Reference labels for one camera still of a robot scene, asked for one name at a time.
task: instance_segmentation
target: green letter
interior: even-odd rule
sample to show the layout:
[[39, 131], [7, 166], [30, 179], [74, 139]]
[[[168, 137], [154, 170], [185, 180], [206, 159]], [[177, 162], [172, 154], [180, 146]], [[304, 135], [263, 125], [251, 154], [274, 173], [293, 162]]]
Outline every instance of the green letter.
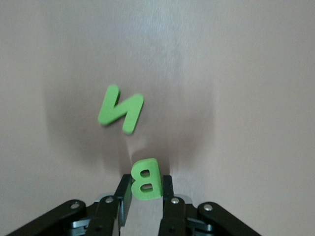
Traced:
[[131, 191], [137, 199], [151, 200], [162, 196], [162, 184], [156, 159], [137, 161], [131, 169], [131, 176], [135, 180]]
[[123, 131], [126, 134], [131, 134], [140, 116], [144, 98], [141, 94], [135, 94], [120, 104], [117, 104], [119, 95], [119, 88], [116, 85], [110, 85], [107, 88], [103, 105], [98, 115], [98, 122], [102, 125], [108, 125], [126, 115]]

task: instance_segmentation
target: green letter b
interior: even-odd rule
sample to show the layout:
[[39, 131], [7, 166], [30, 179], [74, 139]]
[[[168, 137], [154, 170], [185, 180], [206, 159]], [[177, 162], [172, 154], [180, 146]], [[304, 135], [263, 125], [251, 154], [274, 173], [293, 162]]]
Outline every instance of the green letter b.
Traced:
[[131, 169], [131, 176], [135, 180], [131, 186], [135, 198], [151, 200], [162, 196], [162, 184], [156, 159], [137, 161]]

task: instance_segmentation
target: silver screw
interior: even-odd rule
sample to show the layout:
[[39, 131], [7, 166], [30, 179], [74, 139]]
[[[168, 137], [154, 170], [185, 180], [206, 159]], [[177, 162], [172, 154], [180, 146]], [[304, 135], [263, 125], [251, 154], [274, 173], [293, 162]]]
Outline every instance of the silver screw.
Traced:
[[106, 202], [106, 203], [111, 203], [113, 200], [114, 200], [114, 199], [113, 199], [113, 197], [111, 196], [111, 197], [106, 198], [105, 202]]
[[71, 206], [70, 206], [70, 208], [71, 209], [76, 209], [76, 208], [78, 208], [79, 207], [79, 203], [78, 202], [75, 202], [75, 203], [73, 203]]
[[203, 208], [206, 210], [206, 211], [212, 211], [213, 210], [213, 207], [210, 205], [210, 204], [205, 204], [203, 206]]
[[177, 203], [179, 203], [179, 199], [178, 198], [172, 198], [171, 202], [172, 202], [172, 204], [177, 204]]

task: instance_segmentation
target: gray surface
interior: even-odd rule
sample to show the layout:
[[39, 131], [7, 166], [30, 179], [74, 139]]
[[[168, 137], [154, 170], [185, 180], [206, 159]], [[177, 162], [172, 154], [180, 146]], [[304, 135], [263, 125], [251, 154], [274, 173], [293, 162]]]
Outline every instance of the gray surface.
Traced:
[[[175, 191], [262, 235], [315, 225], [312, 1], [1, 1], [0, 235], [116, 189], [155, 157]], [[110, 84], [142, 93], [135, 133], [100, 127]], [[157, 235], [161, 199], [123, 236]]]

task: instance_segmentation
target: green letter n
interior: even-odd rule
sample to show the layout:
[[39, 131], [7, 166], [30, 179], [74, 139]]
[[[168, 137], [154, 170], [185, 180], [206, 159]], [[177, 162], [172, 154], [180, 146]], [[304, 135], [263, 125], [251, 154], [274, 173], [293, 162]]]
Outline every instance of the green letter n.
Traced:
[[110, 85], [107, 88], [103, 105], [98, 115], [98, 122], [101, 125], [108, 125], [126, 115], [123, 131], [126, 134], [132, 134], [140, 116], [144, 98], [141, 94], [135, 94], [117, 104], [119, 95], [120, 91], [116, 85]]

